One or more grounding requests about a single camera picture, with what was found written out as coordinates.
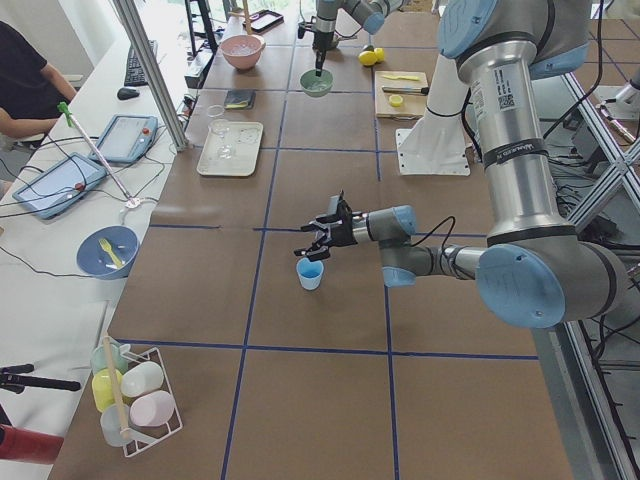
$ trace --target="keyboard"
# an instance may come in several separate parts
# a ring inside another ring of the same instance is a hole
[[[149,40],[149,45],[155,57],[158,53],[158,42],[156,40]],[[136,51],[133,49],[133,45],[131,45],[129,47],[129,53],[127,54],[127,72],[124,76],[124,86],[139,87],[147,84],[148,82],[144,75],[144,70],[142,70],[140,60],[136,55]]]

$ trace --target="wooden stick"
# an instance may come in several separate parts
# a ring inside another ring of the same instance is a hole
[[[249,2],[242,0],[242,9],[244,10],[244,23],[247,29],[247,35],[253,35],[253,29],[251,28],[251,14],[249,14]]]
[[[120,435],[125,440],[131,440],[131,432],[129,430],[129,419],[124,409],[124,401],[122,400],[122,391],[118,384],[118,376],[116,375],[116,367],[111,354],[111,339],[109,335],[102,338],[102,349],[104,350],[104,358],[107,360],[107,369],[109,370],[109,380],[111,381],[111,390],[113,398],[116,401],[116,409],[118,410],[118,420],[120,421]]]

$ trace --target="blue tablet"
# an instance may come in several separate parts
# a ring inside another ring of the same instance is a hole
[[[102,165],[72,153],[14,192],[13,198],[40,218],[63,212],[106,176]]]
[[[114,115],[96,146],[110,163],[133,163],[149,150],[157,131],[156,117]],[[93,153],[89,158],[98,160]]]

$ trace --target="black mouse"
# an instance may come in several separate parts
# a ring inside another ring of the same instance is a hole
[[[135,98],[140,95],[140,92],[135,88],[122,87],[118,90],[118,99],[119,100],[129,100],[130,98]]]

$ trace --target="white desk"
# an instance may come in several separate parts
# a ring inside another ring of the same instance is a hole
[[[158,61],[165,82],[176,107],[187,88],[182,77],[186,69],[184,55],[167,50],[159,42]],[[87,79],[79,94],[71,102],[70,111],[89,135],[99,135],[116,113],[155,115],[163,124],[149,87],[138,87],[140,96],[120,101],[116,92],[123,84],[125,58],[129,41],[122,38],[107,52]],[[127,189],[134,195],[149,180],[154,179],[138,195],[158,198],[175,155],[171,138],[160,130],[155,146],[147,155],[156,160],[141,159],[132,167],[118,173]],[[51,132],[54,139],[75,137],[78,132],[61,118]],[[66,152],[89,153],[83,141],[63,142]],[[63,158],[55,145],[41,148],[29,165],[45,169]],[[26,170],[20,178],[30,180],[36,172]],[[0,202],[0,227],[5,232],[0,246],[23,258],[38,270],[56,274],[82,274],[76,265],[76,250],[93,231],[119,223],[124,202],[107,193],[123,198],[111,178],[98,186],[100,191],[72,205],[66,212],[43,221],[12,205],[11,193],[22,185],[20,180]],[[147,230],[153,203],[143,203],[124,218],[140,241]],[[75,380],[83,386],[90,370],[91,351],[100,333],[101,324],[108,325],[120,298],[126,279],[103,281],[92,278],[53,278],[36,274],[20,261],[0,252],[0,367],[33,363],[32,375]],[[80,398],[79,392],[27,388],[16,395],[0,389],[0,403],[11,422],[20,428],[64,436]],[[0,478],[43,479],[50,466],[0,460]]]

